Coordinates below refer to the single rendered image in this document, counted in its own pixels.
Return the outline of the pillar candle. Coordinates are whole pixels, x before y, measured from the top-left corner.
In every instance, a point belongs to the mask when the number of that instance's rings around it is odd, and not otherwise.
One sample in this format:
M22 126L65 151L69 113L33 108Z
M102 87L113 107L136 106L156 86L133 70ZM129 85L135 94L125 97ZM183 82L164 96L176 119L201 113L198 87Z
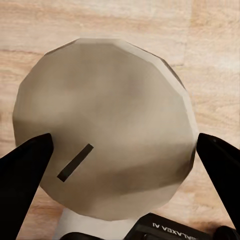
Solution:
M108 222L167 204L194 167L199 137L177 73L120 38L79 38L44 55L19 85L12 122L17 148L51 134L41 188Z

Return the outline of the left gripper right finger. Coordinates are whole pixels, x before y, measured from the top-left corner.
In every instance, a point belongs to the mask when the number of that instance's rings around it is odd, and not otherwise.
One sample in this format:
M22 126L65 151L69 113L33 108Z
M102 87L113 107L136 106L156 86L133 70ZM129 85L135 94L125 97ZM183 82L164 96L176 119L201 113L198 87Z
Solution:
M199 133L196 151L240 236L240 150L219 137Z

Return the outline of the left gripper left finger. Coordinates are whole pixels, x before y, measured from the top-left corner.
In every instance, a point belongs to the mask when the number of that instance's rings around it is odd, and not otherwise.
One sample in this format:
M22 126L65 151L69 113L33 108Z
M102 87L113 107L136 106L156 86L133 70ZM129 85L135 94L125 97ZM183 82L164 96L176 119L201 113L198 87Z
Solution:
M16 240L53 152L45 133L0 159L0 240Z

